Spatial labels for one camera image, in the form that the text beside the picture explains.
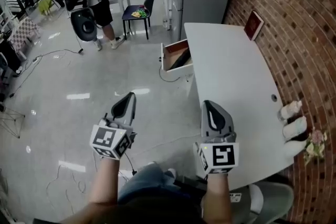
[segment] black chair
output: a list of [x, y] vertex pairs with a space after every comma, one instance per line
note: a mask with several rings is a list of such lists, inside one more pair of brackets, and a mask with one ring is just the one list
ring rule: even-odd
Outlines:
[[151, 27], [150, 17], [152, 15], [153, 3], [154, 3], [154, 0], [145, 0], [143, 5], [145, 6], [146, 17], [137, 18], [137, 17], [132, 16], [133, 12], [136, 12], [138, 9], [140, 9], [140, 5], [131, 5], [131, 6], [128, 6], [126, 8], [124, 14], [122, 15], [122, 23], [123, 23], [123, 26], [124, 26], [125, 40], [127, 39], [125, 21], [128, 21], [128, 27], [131, 28], [131, 20], [144, 20], [146, 37], [148, 39], [148, 30], [147, 30], [146, 19], [148, 19], [148, 26]]

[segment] small flower bouquet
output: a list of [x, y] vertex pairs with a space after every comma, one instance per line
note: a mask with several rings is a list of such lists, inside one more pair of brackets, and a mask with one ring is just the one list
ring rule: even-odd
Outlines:
[[324, 143], [327, 141], [327, 134], [315, 128], [309, 134], [306, 144], [304, 163], [307, 165], [313, 158], [324, 158]]

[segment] brick wall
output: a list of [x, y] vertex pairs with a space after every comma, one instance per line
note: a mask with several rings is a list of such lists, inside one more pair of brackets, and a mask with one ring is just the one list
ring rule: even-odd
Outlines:
[[231, 0], [226, 24], [244, 25], [252, 10], [264, 19], [256, 39], [283, 103], [301, 99], [308, 125], [328, 132], [325, 159], [303, 155], [282, 172], [292, 182], [294, 223], [335, 223], [336, 0]]

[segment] black shorts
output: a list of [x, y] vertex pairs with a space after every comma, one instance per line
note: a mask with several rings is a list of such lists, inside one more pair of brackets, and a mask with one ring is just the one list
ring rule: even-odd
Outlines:
[[102, 0], [95, 6], [91, 6], [93, 11], [93, 15], [95, 16], [95, 20], [97, 25], [106, 26], [110, 24], [112, 19], [112, 14], [110, 11], [110, 2], [109, 0]]

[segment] jeans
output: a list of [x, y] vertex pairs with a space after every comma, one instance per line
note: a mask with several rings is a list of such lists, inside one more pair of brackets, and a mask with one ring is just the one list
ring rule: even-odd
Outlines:
[[162, 189], [171, 194], [189, 198], [188, 194], [180, 192], [180, 188], [174, 185], [174, 177], [171, 172], [163, 172], [158, 164], [146, 165], [134, 175], [119, 191], [118, 203], [127, 202], [130, 196], [146, 189]]

